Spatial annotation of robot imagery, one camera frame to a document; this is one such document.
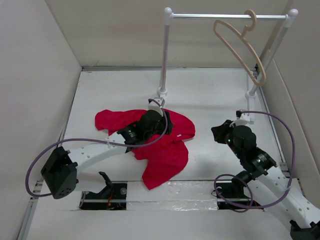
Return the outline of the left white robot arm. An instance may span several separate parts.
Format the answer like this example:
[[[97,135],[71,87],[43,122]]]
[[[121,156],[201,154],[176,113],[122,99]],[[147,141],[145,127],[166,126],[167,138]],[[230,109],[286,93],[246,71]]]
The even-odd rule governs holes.
[[[62,146],[50,154],[41,175],[56,200],[72,193],[79,183],[78,176],[85,169],[110,157],[148,147],[171,133],[170,113],[148,110],[138,121],[114,132],[104,140],[91,139],[82,148],[65,150]]]

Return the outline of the red t shirt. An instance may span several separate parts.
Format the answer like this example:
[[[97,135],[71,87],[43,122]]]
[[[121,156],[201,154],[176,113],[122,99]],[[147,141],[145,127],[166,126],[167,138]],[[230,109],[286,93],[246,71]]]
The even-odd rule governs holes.
[[[139,120],[146,112],[143,109],[127,111],[105,109],[96,114],[95,127],[99,131],[108,130],[108,134],[111,135]],[[189,160],[189,151],[184,141],[192,139],[196,134],[195,125],[189,118],[171,110],[168,112],[173,123],[171,134],[164,135],[152,145],[132,150],[138,161],[147,160],[142,180],[148,190],[169,181],[185,168]]]

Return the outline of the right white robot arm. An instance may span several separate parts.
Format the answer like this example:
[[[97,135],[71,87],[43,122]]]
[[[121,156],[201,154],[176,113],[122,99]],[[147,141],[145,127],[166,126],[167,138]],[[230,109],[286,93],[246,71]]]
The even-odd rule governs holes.
[[[245,125],[226,120],[211,128],[214,141],[228,145],[239,159],[243,171],[231,181],[217,183],[218,198],[253,198],[247,207],[263,207],[288,231],[293,240],[320,238],[320,210],[290,184],[275,160],[257,147],[257,137]]]

